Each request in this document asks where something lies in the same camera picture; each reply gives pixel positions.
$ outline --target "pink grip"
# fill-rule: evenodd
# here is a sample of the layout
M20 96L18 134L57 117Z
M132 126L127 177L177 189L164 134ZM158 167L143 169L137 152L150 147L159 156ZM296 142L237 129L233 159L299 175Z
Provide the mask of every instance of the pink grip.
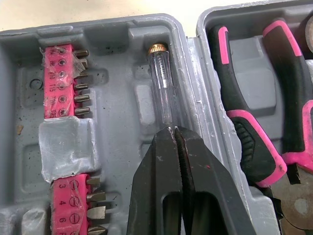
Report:
M219 44L220 44L220 53L222 64L229 64L229 57L227 52L227 41L226 41L226 32L228 32L225 26L219 29Z
M52 235L87 235L90 186L87 174L55 180L52 185Z
M292 50L294 52L295 56L301 56L302 52L300 50L300 47L297 43L297 41L295 40L292 32L290 31L288 25L286 24L286 22L282 21L282 20L277 20L274 21L273 23L271 23L269 26L267 26L264 31L263 31L263 37L265 37L269 32L271 32L273 29L275 29L276 27L281 27L286 35L286 37L288 38L288 41L292 47Z
M275 161L276 167L274 172L264 180L256 182L256 184L259 187L266 188L275 183L276 181L278 181L287 172L287 166L282 157L278 154L276 148L270 141L269 137L267 136L263 128L258 123L258 121L254 118L254 116L251 113L245 110L231 110L226 113L229 118L242 117L246 119L254 128L254 130L259 134L260 138L268 148L269 152L271 153Z
M303 140L305 150L297 153L284 153L286 164L297 163L301 168L313 173L313 132L311 122L311 109L313 100L309 100L302 108Z

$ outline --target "screwdriver bit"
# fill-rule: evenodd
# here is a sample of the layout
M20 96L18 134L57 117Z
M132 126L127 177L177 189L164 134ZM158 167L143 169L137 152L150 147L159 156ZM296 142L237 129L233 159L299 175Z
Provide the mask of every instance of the screwdriver bit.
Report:
M87 194L87 202L100 202L106 200L105 192L94 192Z
M87 179L86 183L88 185L99 185L100 184L100 178L90 178L90 179Z
M80 90L83 90L83 89L88 89L88 84L87 83L76 84L74 86L74 90L75 91L80 91Z
M79 59L79 61L82 63L82 65L87 69L88 68L88 63L86 59Z
M75 109L75 115L79 116L79 115L84 115L84 114L89 114L90 113L90 108L77 108Z
M80 75L78 75L76 78L83 78L83 77L88 77L88 73L82 72Z
M88 228L88 235L106 235L108 230L102 226L95 226Z
M78 58L89 56L89 51L88 50L75 50L74 55Z
M87 211L88 219L104 219L106 217L106 206L94 207Z
M89 95L84 94L84 95L77 95L74 97L75 102L84 102L90 100Z

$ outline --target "tool set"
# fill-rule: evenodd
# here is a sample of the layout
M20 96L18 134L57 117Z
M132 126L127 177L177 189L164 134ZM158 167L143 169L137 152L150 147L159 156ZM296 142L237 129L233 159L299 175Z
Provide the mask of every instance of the tool set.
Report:
M312 9L0 32L0 234L313 233Z

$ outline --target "gray plastic tool case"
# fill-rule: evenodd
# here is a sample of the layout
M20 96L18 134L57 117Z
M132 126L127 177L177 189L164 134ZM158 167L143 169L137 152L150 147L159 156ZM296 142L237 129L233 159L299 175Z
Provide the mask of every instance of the gray plastic tool case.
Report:
M284 17L295 30L312 11L311 0L212 8L200 16L197 38L186 38L180 23L163 14L1 32L0 234L21 234L32 218L43 218L37 234L50 233L50 185L41 176L38 145L44 92L32 84L44 77L39 48L67 43L90 53L88 117L96 121L102 164L94 175L101 177L101 190L107 193L109 235L126 234L133 175L158 131L147 62L148 47L158 42L170 51L183 126L198 132L230 171L257 234L280 234L271 200L249 187L241 171L241 145L221 102L206 30L215 24L231 28L240 88L280 151L282 97L260 38L272 19Z

